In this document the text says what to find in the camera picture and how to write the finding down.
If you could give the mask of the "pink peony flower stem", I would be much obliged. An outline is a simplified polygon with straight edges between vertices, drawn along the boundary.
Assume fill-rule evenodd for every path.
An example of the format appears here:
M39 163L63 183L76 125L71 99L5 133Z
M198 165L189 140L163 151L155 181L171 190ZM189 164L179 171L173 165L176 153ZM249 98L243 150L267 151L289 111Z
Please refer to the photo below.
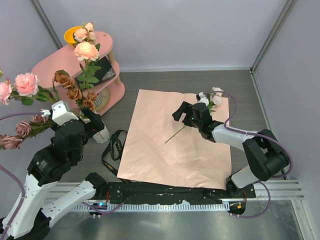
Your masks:
M31 106L34 101L56 103L58 97L39 84L40 79L33 73L19 74L12 82L0 70L0 104L8 106L10 100L20 101L25 106Z

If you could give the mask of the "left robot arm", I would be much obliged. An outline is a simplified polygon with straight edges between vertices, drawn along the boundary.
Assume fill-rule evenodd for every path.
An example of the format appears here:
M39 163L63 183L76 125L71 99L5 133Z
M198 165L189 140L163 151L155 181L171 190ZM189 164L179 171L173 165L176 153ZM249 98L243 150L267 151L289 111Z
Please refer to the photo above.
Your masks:
M65 107L53 106L52 120L58 125L51 144L34 154L21 193L10 213L0 220L1 239L42 240L50 229L76 205L102 199L107 182L96 172L90 173L77 187L45 205L45 199L62 176L82 160L82 148L105 125L99 114L85 107L85 123Z

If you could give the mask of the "pale pink rose stem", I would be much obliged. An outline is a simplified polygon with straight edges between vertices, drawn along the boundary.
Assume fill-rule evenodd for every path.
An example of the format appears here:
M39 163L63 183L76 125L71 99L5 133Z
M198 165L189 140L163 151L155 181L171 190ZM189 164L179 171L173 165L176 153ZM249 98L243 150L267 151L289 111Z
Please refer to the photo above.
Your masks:
M209 100L209 105L207 107L209 109L210 114L216 111L215 108L218 108L222 105L222 101L223 101L222 95L224 92L219 87L213 87L212 90L213 92L205 93ZM214 130L215 127L221 124L222 123L219 121L212 120L212 125L198 129L198 131L204 139L209 140L211 142L215 142L212 131Z

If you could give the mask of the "mauve rose flower stem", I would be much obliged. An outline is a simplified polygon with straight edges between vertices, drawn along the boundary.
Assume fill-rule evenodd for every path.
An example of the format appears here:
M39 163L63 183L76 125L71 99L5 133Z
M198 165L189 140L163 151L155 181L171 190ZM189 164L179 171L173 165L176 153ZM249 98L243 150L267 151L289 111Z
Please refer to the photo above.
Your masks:
M19 149L26 139L35 138L54 124L55 122L50 117L43 117L40 114L34 115L30 121L21 121L16 125L15 135L0 135L0 149Z

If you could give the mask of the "pink wrapping paper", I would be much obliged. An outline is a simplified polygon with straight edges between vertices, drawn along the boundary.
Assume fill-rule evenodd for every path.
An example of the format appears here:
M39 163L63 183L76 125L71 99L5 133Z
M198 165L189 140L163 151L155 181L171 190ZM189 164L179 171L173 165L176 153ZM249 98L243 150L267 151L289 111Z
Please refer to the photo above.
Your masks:
M227 144L204 139L196 128L173 119L194 93L138 92L117 177L174 187L225 189L232 172Z

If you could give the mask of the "black ribbon gold lettering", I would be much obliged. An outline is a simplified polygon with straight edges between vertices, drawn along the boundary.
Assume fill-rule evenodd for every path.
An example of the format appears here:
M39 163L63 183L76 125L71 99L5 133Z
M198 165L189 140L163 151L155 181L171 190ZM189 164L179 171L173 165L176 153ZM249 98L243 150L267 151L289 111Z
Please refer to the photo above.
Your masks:
M125 133L126 135L128 134L126 130L119 129L114 134L111 135L109 143L107 144L105 150L101 155L101 162L121 182L125 184L129 184L131 183L131 181L128 179L119 178L118 170L105 160L105 157L108 154L110 154L110 157L113 161L120 161L122 159L127 138L125 137L124 142L122 142L120 140L121 133Z

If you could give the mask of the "peach peony flower stem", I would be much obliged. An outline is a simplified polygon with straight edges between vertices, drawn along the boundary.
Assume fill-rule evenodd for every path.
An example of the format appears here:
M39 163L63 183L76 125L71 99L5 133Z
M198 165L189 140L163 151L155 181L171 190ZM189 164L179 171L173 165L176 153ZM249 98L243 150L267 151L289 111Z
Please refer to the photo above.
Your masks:
M78 61L84 62L79 64L82 73L78 77L80 81L80 88L87 89L87 92L94 87L94 84L99 82L95 76L96 72L102 67L96 65L99 57L100 44L95 45L96 34L94 32L95 26L92 22L84 23L83 26L76 29L73 33L73 39L76 43L74 47L74 54Z

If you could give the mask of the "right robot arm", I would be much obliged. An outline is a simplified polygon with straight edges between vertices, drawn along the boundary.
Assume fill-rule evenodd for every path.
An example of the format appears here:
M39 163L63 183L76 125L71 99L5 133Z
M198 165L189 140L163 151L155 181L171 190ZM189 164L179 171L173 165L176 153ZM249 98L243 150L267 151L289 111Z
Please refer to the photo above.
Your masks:
M229 127L214 120L206 105L200 102L182 102L172 117L178 122L183 114L185 117L182 123L198 129L204 139L244 152L248 165L226 179L225 190L230 197L238 197L251 184L268 181L291 163L287 151L268 129L248 132Z

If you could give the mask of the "brown rose flower stem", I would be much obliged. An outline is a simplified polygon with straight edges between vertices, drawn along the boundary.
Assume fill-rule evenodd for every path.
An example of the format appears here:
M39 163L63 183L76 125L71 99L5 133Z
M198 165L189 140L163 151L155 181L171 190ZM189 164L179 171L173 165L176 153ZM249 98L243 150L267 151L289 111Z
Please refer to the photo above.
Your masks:
M83 90L78 86L76 79L70 77L64 70L58 70L54 73L53 81L62 85L67 90L66 97L75 102L80 108L89 108L92 112L96 110L95 100L98 94L88 91L83 93Z

